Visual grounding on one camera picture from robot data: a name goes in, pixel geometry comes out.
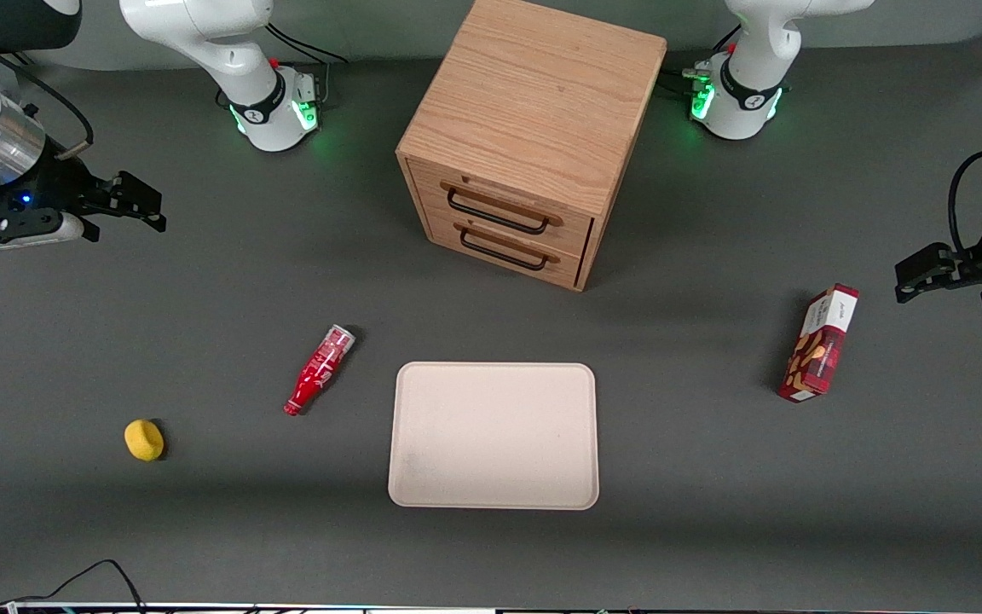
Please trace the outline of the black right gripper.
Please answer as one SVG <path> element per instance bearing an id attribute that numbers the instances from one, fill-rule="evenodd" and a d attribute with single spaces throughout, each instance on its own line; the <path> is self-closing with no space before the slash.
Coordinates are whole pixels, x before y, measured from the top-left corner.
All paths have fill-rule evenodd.
<path id="1" fill-rule="evenodd" d="M 34 207 L 73 215 L 113 215 L 115 210 L 121 217 L 132 217 L 164 233 L 166 217 L 161 214 L 158 190 L 129 172 L 118 172 L 107 187 L 77 157 L 58 159 L 62 152 L 60 144 L 45 143 L 34 166 L 0 188 L 0 217 Z M 101 230 L 96 224 L 85 218 L 75 218 L 75 222 L 82 240 L 99 241 Z"/>

